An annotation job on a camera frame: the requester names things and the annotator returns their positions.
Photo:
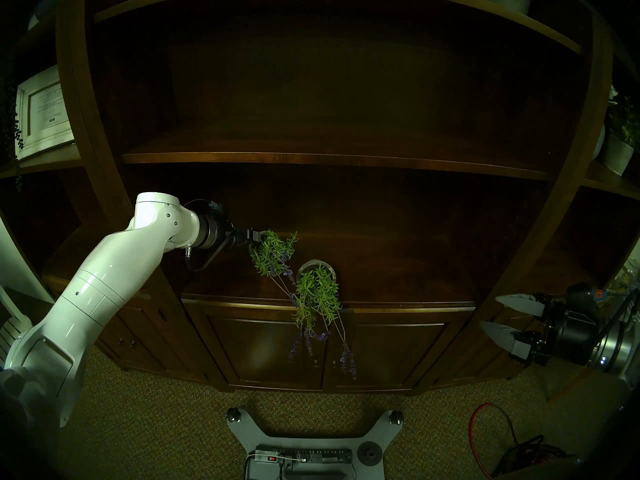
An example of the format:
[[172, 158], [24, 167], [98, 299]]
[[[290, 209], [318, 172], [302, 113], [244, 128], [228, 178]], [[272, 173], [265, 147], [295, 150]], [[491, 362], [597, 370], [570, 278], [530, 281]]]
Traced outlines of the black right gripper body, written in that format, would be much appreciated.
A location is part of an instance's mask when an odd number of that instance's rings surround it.
[[530, 342], [530, 356], [527, 361], [517, 362], [546, 366], [549, 359], [555, 357], [587, 366], [602, 327], [595, 293], [595, 288], [588, 283], [569, 286], [564, 300], [542, 292], [533, 293], [538, 301], [545, 303], [543, 315], [534, 316], [544, 328], [541, 332], [522, 331]]

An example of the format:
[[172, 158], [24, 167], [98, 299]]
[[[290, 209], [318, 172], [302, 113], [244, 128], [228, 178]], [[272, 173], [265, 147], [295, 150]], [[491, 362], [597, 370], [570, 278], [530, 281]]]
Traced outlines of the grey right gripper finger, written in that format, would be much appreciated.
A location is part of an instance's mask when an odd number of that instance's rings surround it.
[[507, 351], [516, 361], [527, 361], [531, 353], [531, 343], [523, 336], [524, 332], [505, 324], [480, 321], [480, 327], [498, 347]]
[[532, 294], [497, 296], [495, 301], [514, 311], [530, 316], [542, 316], [545, 312], [545, 303], [538, 301]]

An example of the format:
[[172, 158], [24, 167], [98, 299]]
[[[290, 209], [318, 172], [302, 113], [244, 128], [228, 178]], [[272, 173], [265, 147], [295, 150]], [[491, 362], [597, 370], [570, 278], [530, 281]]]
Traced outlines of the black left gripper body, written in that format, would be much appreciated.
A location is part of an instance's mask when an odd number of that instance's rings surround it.
[[236, 228], [229, 219], [227, 207], [218, 201], [210, 201], [210, 249], [229, 250], [234, 245], [244, 245], [248, 241], [248, 230]]

